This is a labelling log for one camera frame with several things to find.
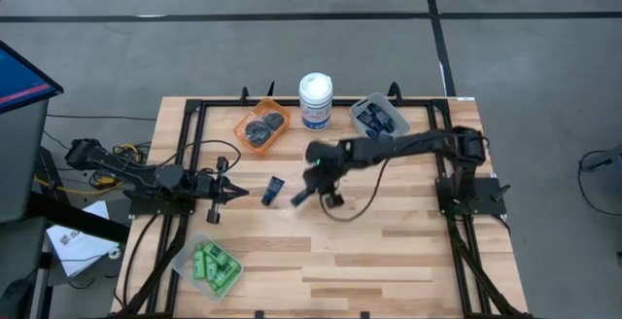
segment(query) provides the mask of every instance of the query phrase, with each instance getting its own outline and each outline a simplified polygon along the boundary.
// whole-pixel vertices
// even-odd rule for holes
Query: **table leg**
[[[46,217],[56,225],[119,243],[125,243],[129,237],[129,227],[123,224],[95,216],[80,208],[34,192],[30,193],[27,213],[29,216]]]

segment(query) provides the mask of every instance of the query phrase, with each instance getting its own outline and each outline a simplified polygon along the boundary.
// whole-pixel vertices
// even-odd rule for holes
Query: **black robotic arm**
[[[79,170],[96,169],[104,175],[115,177],[134,185],[133,190],[123,193],[132,201],[156,205],[189,205],[199,198],[212,200],[207,222],[217,224],[218,208],[230,200],[249,192],[232,184],[225,173],[228,161],[219,157],[217,172],[185,170],[180,164],[143,165],[122,159],[104,149],[96,139],[77,139],[65,156],[67,164]],[[151,214],[159,214],[152,209]]]
[[[343,204],[335,193],[335,183],[350,169],[363,169],[383,160],[411,155],[438,153],[454,163],[454,169],[473,172],[486,160],[484,137],[480,131],[454,127],[451,131],[435,129],[411,134],[395,140],[381,141],[367,138],[339,140],[331,146],[313,141],[307,147],[305,159],[315,165],[303,173],[306,189],[292,199],[298,206],[313,193],[325,195],[328,208]]]

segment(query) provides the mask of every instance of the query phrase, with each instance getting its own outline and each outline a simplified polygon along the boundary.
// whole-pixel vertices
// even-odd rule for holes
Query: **clear plastic container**
[[[228,286],[226,287],[226,289],[223,290],[223,293],[221,295],[217,294],[214,290],[212,290],[212,288],[210,287],[210,283],[208,281],[194,279],[193,271],[192,271],[193,266],[194,266],[194,261],[193,261],[192,255],[194,254],[194,251],[195,251],[194,248],[196,244],[199,242],[203,245],[207,245],[211,242],[215,243],[216,245],[218,245],[218,247],[221,248],[221,250],[225,251],[225,253],[230,258],[232,258],[238,264],[240,264],[240,271],[228,283]],[[244,271],[244,266],[242,266],[240,261],[238,261],[235,257],[231,256],[231,254],[229,254],[223,247],[221,247],[221,245],[219,245],[218,242],[207,237],[207,235],[202,232],[196,233],[190,239],[190,241],[188,241],[186,245],[184,245],[184,248],[181,249],[180,252],[171,261],[171,266],[173,270],[177,271],[184,279],[188,280],[190,284],[192,284],[192,286],[196,288],[196,290],[198,290],[201,294],[203,294],[203,296],[205,296],[207,300],[212,301],[212,302],[218,302],[222,300],[226,296],[226,294],[229,292],[229,290],[231,290],[233,285],[235,285],[235,283],[240,278],[240,275],[242,275],[242,272]]]
[[[389,115],[389,117],[395,122],[396,130],[394,130],[392,133],[389,133],[389,135],[397,138],[410,131],[410,124],[408,124],[408,121],[404,118],[404,116],[401,115],[396,107],[393,106],[382,93],[374,92],[368,97],[357,101],[356,104],[350,107],[350,118],[352,120],[352,125],[354,126],[354,128],[357,129],[357,132],[360,135],[367,136],[367,133],[365,133],[365,131],[368,130],[368,127],[365,124],[361,123],[357,119],[357,116],[360,115],[362,112],[367,111],[367,105],[369,105],[370,103],[378,105],[382,109],[382,111]]]

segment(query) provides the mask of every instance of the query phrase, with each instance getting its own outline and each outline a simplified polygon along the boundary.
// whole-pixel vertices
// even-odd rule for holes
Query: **concrete floor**
[[[443,12],[622,11],[622,0],[437,0]],[[0,15],[152,15],[427,10],[426,0],[2,0]],[[622,142],[622,19],[444,20],[457,94],[475,96],[506,203],[531,313],[619,318],[622,220],[585,205],[582,153]],[[296,93],[324,71],[337,94],[399,82],[442,95],[431,24],[403,21],[4,23],[0,39],[65,87],[51,113],[154,117],[164,95]],[[48,119],[68,143],[151,138],[152,123]],[[44,145],[61,153],[48,139]],[[610,176],[585,178],[601,208],[622,212]],[[56,287],[52,318],[104,315],[116,280]]]

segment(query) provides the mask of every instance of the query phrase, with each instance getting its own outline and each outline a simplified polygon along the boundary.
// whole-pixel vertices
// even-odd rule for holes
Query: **wooden tabletop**
[[[151,163],[175,153],[186,98],[162,99],[149,155]],[[475,101],[449,98],[454,125],[482,129]],[[297,209],[290,199],[304,189],[304,150],[309,141],[336,142],[358,134],[351,126],[348,108],[332,110],[329,128],[313,132],[303,127],[299,109],[292,113],[290,128],[260,157],[233,135],[235,125],[250,107],[208,108],[203,139],[221,139],[242,151],[241,161],[227,176],[250,191],[221,209],[221,223],[205,222],[210,201],[197,202],[190,217],[187,239],[202,231],[217,240],[241,261],[245,271],[220,303],[210,303],[191,284],[180,279],[175,317],[252,317],[264,310],[266,317],[462,317],[456,275],[446,222],[438,212],[433,180],[434,156],[392,159],[378,195],[369,210],[352,223],[327,218],[316,195]],[[412,132],[429,130],[424,108],[398,108]],[[189,142],[196,119],[190,124]],[[199,167],[214,167],[218,156],[233,160],[226,146],[201,146]],[[185,155],[186,162],[190,155]],[[346,206],[333,210],[348,216],[365,205],[376,182],[379,166],[351,171],[341,179]],[[489,160],[478,174],[489,175]],[[261,205],[271,176],[285,180],[272,208]],[[117,293],[130,250],[149,216],[137,218],[131,227]],[[128,298],[138,291],[152,271],[162,218],[158,217],[139,246],[132,266]],[[475,230],[482,263],[510,303],[527,310],[507,230],[489,217],[477,217]],[[468,273],[473,309],[478,309],[474,281]],[[164,308],[169,270],[162,276],[157,310]],[[119,310],[115,302],[113,310]]]

